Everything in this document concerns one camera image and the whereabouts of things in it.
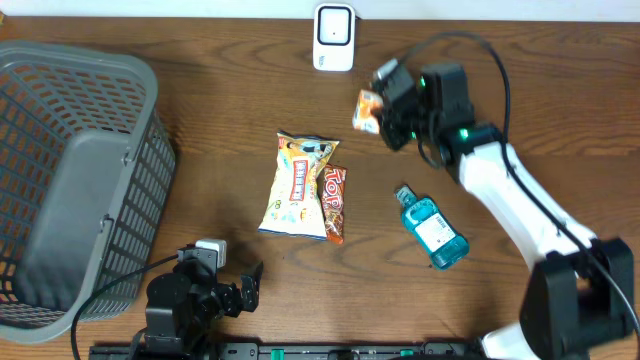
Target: white plug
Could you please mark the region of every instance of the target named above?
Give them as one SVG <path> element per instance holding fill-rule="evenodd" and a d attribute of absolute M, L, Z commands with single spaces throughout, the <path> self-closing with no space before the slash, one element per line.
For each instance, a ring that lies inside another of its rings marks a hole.
<path fill-rule="evenodd" d="M 200 249 L 215 250 L 218 252 L 218 269 L 227 263 L 227 242 L 217 239 L 200 239 L 196 241 L 196 247 Z"/>
<path fill-rule="evenodd" d="M 322 71 L 353 67 L 356 13 L 349 5 L 320 4 L 313 21 L 313 66 Z"/>

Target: yellow snack bag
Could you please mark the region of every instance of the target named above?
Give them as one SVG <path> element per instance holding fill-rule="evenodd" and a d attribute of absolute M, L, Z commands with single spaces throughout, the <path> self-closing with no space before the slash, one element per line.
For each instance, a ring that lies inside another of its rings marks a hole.
<path fill-rule="evenodd" d="M 258 231 L 326 240 L 316 179 L 338 143 L 278 133 L 278 169 Z"/>

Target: small orange package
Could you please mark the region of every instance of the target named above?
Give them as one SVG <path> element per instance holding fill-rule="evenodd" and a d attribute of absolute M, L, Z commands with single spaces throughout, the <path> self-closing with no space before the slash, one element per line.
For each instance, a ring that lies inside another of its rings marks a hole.
<path fill-rule="evenodd" d="M 371 134 L 380 133 L 378 118 L 373 112 L 384 106 L 384 100 L 373 91 L 360 90 L 356 112 L 353 114 L 353 128 Z"/>

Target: white wall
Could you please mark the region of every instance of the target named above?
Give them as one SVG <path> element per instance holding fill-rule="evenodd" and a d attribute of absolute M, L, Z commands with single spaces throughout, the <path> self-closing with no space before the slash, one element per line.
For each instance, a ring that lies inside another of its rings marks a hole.
<path fill-rule="evenodd" d="M 318 0 L 0 0 L 7 15 L 312 18 Z M 640 21 L 640 0 L 347 0 L 363 19 Z"/>

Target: snack bag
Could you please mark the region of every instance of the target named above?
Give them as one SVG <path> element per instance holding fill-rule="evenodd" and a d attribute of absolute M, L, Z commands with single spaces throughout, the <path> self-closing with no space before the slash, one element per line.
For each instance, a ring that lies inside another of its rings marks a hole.
<path fill-rule="evenodd" d="M 324 210 L 324 227 L 327 240 L 342 244 L 344 236 L 344 186 L 347 169 L 327 164 L 324 168 L 324 191 L 322 192 L 322 209 Z"/>
<path fill-rule="evenodd" d="M 326 240 L 316 178 L 338 143 L 278 133 L 278 169 L 258 231 Z"/>
<path fill-rule="evenodd" d="M 373 111 L 384 106 L 384 100 L 373 91 L 360 90 L 358 95 L 358 105 L 353 114 L 353 128 L 371 134 L 380 133 L 378 118 L 373 115 Z"/>

